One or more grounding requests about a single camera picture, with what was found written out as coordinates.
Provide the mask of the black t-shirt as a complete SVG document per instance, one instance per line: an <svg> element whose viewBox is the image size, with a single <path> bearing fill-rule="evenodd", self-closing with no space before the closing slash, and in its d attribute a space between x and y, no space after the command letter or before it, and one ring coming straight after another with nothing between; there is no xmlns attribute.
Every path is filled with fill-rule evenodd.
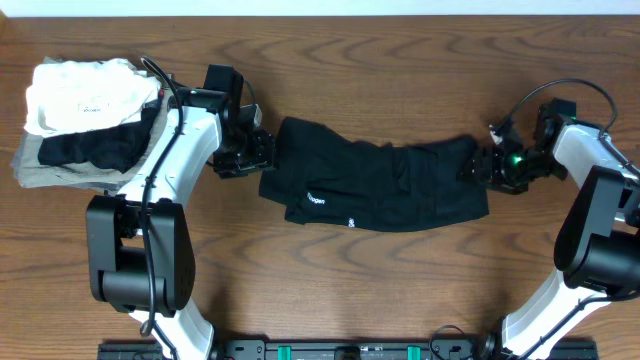
<svg viewBox="0 0 640 360"><path fill-rule="evenodd" d="M476 148L466 135L377 146L287 117L276 137L278 166L262 174L259 194L300 225L414 232L472 221L488 215L487 191L458 174Z"/></svg>

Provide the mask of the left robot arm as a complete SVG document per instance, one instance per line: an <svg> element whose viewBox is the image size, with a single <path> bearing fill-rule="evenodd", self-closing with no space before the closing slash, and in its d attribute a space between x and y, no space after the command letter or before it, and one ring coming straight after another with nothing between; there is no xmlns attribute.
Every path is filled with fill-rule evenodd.
<svg viewBox="0 0 640 360"><path fill-rule="evenodd" d="M140 342L107 342L100 359L223 359L192 292L196 261L185 209L201 172L245 176L273 163L256 103L234 92L182 88L139 173L86 210L93 297L138 321Z"/></svg>

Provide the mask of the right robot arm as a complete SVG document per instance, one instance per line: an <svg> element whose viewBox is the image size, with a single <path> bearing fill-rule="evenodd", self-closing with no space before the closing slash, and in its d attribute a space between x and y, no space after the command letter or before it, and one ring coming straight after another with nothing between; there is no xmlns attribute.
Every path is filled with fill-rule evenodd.
<svg viewBox="0 0 640 360"><path fill-rule="evenodd" d="M490 131L461 180L509 194L535 178L571 178L579 192L562 224L551 275L477 346L477 359L595 359L592 341L567 334L593 312L639 296L639 171L606 132L571 115L542 115L523 149L509 125Z"/></svg>

